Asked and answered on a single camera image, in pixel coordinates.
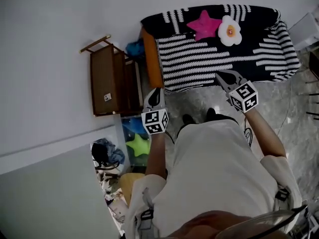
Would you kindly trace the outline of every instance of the gray floor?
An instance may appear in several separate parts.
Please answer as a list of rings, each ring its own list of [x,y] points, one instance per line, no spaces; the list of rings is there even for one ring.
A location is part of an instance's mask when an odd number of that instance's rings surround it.
[[[313,120],[306,111],[319,112],[319,97],[309,97],[307,93],[319,92],[319,84],[306,84],[316,78],[308,70],[308,56],[301,56],[303,66],[291,79],[282,83],[255,83],[259,93],[257,109],[282,140],[289,163],[304,199],[308,199],[310,210],[319,218],[319,120]],[[216,112],[232,116],[244,128],[244,116],[227,102],[220,87],[206,87],[188,92],[167,95],[169,112],[167,131],[173,138],[182,126],[181,116],[185,113],[203,122],[209,107]],[[253,140],[253,152],[261,158],[261,150]],[[166,141],[168,165],[173,146]]]

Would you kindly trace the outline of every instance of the black clip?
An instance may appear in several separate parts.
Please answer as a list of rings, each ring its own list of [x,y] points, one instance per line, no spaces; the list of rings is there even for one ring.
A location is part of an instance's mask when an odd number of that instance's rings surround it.
[[[152,210],[152,209],[148,209],[148,210],[142,212],[141,221],[153,219],[153,212],[154,212],[154,210]]]
[[[290,192],[287,190],[287,189],[280,189],[278,192],[277,192],[277,194],[276,194],[276,196],[275,196],[275,198],[277,198],[277,199],[279,199],[280,201],[285,201],[285,200],[287,200],[287,198],[290,196]]]

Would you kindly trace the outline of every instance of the green star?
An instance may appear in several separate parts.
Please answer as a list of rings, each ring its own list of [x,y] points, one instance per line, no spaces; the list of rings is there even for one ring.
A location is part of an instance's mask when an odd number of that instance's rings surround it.
[[[138,157],[142,154],[149,154],[151,149],[151,143],[149,140],[144,140],[139,134],[135,134],[133,141],[128,141],[127,146],[131,147],[134,151],[134,156]]]

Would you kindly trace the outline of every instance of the gray wall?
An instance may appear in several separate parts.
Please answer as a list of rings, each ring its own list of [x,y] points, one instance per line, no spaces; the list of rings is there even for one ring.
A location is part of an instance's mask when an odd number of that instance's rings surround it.
[[[89,146],[0,175],[0,230],[8,239],[119,237]]]

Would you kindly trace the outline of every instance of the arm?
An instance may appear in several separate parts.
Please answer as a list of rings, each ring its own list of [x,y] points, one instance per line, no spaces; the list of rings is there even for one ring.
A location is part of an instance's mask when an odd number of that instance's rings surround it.
[[[165,133],[153,134],[145,175],[156,174],[166,179],[165,169]]]
[[[255,133],[263,154],[265,156],[286,157],[283,144],[260,113],[252,108],[244,115]]]

